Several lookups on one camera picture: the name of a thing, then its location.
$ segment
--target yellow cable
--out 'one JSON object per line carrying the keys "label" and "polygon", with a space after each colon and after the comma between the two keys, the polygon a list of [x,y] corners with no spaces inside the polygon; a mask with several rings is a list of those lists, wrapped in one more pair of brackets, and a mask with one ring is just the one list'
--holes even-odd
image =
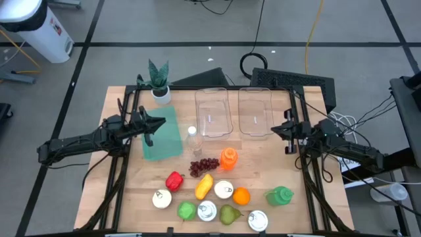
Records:
{"label": "yellow cable", "polygon": [[19,72],[16,72],[16,74],[38,74],[38,73],[40,73],[40,71],[19,71]]}
{"label": "yellow cable", "polygon": [[0,33],[3,34],[3,36],[6,37],[6,39],[8,39],[13,46],[15,46],[23,55],[25,55],[29,60],[31,60],[31,62],[38,67],[39,70],[27,70],[27,71],[20,71],[20,72],[16,72],[17,74],[22,74],[22,73],[33,73],[33,74],[37,74],[41,72],[41,66],[39,64],[37,64],[37,62],[35,62],[35,60],[33,60],[31,58],[31,56],[29,56],[28,54],[25,53],[25,51],[23,51],[23,49],[21,49],[17,44],[15,44],[15,42],[9,38],[6,33],[4,33],[4,31],[0,30]]}
{"label": "yellow cable", "polygon": [[311,32],[310,32],[309,38],[308,38],[307,43],[305,45],[305,58],[304,58],[305,74],[308,74],[309,73],[309,65],[308,65],[308,61],[309,61],[309,44],[310,44],[311,38],[313,37],[313,32],[314,32],[314,29],[316,28],[318,19],[320,18],[320,13],[322,12],[323,2],[324,2],[324,0],[320,0],[320,6],[318,7],[318,12],[317,12],[316,20],[313,23],[313,27],[311,28]]}

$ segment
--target potted plant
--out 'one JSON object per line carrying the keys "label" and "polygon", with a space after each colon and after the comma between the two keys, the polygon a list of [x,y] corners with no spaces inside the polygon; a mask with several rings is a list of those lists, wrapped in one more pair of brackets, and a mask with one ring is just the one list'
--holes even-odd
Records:
{"label": "potted plant", "polygon": [[137,83],[139,85],[150,86],[151,93],[155,102],[158,104],[164,105],[171,101],[171,93],[170,88],[168,85],[168,61],[161,67],[161,69],[157,69],[155,64],[149,59],[149,75],[151,77],[150,81],[143,81],[143,78],[140,74],[137,76]]}

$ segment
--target gray carpet floor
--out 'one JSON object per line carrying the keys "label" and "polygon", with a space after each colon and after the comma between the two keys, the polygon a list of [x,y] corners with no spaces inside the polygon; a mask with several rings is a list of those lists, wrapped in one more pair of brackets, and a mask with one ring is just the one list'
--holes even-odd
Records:
{"label": "gray carpet floor", "polygon": [[[82,10],[52,7],[75,42],[84,42],[99,0],[82,0]],[[407,42],[421,41],[417,0],[388,0]],[[225,15],[206,11],[200,4],[183,0],[105,0],[92,42],[220,42],[254,41],[262,0],[234,1]],[[227,1],[212,0],[209,8],[223,11]],[[318,1],[266,0],[258,41],[306,42],[316,17]],[[16,34],[13,40],[22,41]],[[313,35],[314,42],[399,42],[381,1],[325,0]],[[239,59],[251,50],[245,46],[186,47],[90,47],[75,84],[60,137],[87,133],[98,124],[108,86],[134,84],[137,74],[147,75],[147,61],[161,65],[170,61],[169,79],[176,81],[216,67],[222,67],[236,85],[247,85],[239,70]],[[39,164],[36,147],[51,137],[69,82],[82,47],[75,47],[63,64],[51,64],[31,47],[25,47],[42,67],[34,85],[0,84],[0,102],[12,104],[15,116],[0,136],[0,229],[2,236],[14,236],[36,179]],[[0,48],[0,62],[14,48]],[[410,48],[417,61],[421,48]],[[256,47],[269,62],[269,69],[305,73],[304,47]],[[262,67],[247,59],[245,68]],[[19,54],[3,70],[30,70],[34,66]],[[335,78],[335,111],[361,117],[389,95],[389,79],[412,76],[402,47],[311,47],[309,74]],[[384,153],[408,147],[396,110],[359,128]],[[62,162],[88,161],[80,155]],[[72,167],[47,173],[26,234],[71,231],[81,196],[81,182],[87,167]],[[347,190],[355,228],[372,234],[391,235],[398,228],[393,207],[375,205],[366,197],[367,187]],[[411,234],[419,236],[409,216]]]}

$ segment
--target plastic bottle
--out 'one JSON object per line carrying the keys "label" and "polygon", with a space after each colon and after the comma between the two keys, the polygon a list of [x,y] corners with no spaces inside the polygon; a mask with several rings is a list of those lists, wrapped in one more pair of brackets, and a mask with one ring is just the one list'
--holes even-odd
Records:
{"label": "plastic bottle", "polygon": [[[376,188],[382,193],[397,201],[402,201],[408,197],[408,192],[402,184],[388,184]],[[374,201],[377,202],[391,201],[389,198],[381,195],[374,189],[370,190],[370,195],[372,199],[374,199]]]}
{"label": "plastic bottle", "polygon": [[221,153],[221,168],[227,171],[234,169],[234,165],[237,163],[238,154],[234,148],[225,148]]}
{"label": "plastic bottle", "polygon": [[266,194],[266,200],[272,206],[287,205],[293,195],[294,193],[289,188],[279,186]]}
{"label": "plastic bottle", "polygon": [[187,146],[195,156],[200,156],[202,154],[203,137],[197,133],[197,129],[194,126],[190,126],[188,132]]}

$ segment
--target green pear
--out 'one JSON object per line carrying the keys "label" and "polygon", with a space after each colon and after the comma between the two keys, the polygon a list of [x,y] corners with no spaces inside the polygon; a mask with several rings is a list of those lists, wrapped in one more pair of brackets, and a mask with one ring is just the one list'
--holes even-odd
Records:
{"label": "green pear", "polygon": [[238,219],[238,217],[241,216],[239,210],[233,208],[230,205],[223,205],[219,210],[219,213],[219,219],[224,225],[232,224],[235,220]]}

